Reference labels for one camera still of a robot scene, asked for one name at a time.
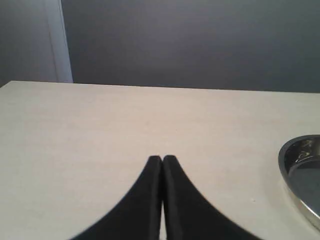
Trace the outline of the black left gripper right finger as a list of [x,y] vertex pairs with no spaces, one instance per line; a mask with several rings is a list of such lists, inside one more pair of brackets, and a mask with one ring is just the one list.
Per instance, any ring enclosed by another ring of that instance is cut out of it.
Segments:
[[163,204],[168,240],[257,240],[212,206],[190,181],[178,159],[162,162]]

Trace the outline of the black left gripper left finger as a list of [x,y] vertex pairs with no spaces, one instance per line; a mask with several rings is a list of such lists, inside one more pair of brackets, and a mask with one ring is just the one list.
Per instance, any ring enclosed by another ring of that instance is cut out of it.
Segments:
[[158,240],[162,213],[162,166],[150,156],[130,190],[105,216],[74,240]]

